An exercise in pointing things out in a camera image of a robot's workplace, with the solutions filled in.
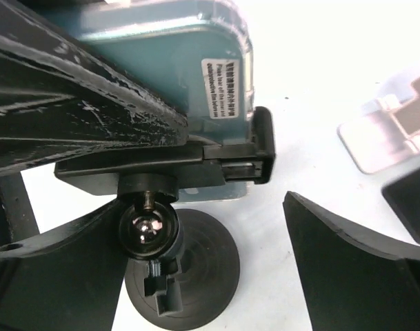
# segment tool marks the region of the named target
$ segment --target smartphone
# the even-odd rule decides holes
[[[249,139],[252,45],[229,0],[133,0],[40,12],[186,114],[191,139]],[[238,199],[247,183],[181,190],[179,202]]]

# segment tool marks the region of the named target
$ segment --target scratched black surface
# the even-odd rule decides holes
[[[184,144],[186,118],[135,81],[0,0],[0,176],[105,148]]]

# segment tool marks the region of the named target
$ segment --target black disc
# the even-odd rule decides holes
[[[181,284],[183,312],[158,317],[152,297],[143,296],[145,266],[130,261],[126,287],[133,306],[147,321],[171,331],[200,328],[218,317],[237,289],[240,260],[236,243],[214,217],[198,210],[179,209],[184,231]]]

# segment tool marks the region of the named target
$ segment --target white tabletop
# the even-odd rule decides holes
[[[241,257],[232,303],[202,330],[311,330],[282,201],[295,191],[388,236],[413,242],[381,186],[420,166],[420,157],[375,175],[357,170],[337,136],[361,116],[386,79],[420,62],[418,1],[238,1],[254,45],[258,106],[274,116],[272,181],[237,201],[182,205],[229,229]],[[23,173],[43,232],[113,197],[92,197],[56,180],[52,165]],[[123,288],[113,331],[160,330],[142,319]]]

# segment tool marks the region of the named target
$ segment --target scratched black metal arm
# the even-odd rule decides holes
[[[0,0],[0,330],[109,331],[129,258],[147,265],[159,316],[180,311],[183,230],[170,204],[183,188],[267,183],[268,109],[256,109],[250,131],[235,146],[191,141],[180,110]],[[39,234],[19,172],[54,162],[61,180],[117,198]]]

